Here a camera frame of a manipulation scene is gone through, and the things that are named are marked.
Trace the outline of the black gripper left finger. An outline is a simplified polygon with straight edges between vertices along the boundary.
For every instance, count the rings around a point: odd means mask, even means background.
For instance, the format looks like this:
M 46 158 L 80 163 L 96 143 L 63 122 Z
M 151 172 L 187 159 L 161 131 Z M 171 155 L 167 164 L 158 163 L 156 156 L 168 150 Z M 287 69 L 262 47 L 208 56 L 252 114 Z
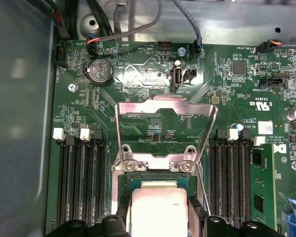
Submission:
M 126 230 L 127 211 L 131 198 L 125 196 L 117 208 L 117 212 L 102 215 L 100 222 L 90 226 L 85 220 L 72 219 L 48 233 L 47 237 L 129 237 Z

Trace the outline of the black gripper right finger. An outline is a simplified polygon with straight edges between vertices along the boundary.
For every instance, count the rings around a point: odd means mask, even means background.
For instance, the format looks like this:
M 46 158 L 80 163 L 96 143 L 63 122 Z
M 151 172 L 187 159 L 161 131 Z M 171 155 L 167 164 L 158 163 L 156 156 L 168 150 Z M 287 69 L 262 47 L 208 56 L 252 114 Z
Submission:
M 233 227 L 224 218 L 209 216 L 198 198 L 187 199 L 188 234 L 190 237 L 276 237 L 278 232 L 256 221 L 243 222 Z

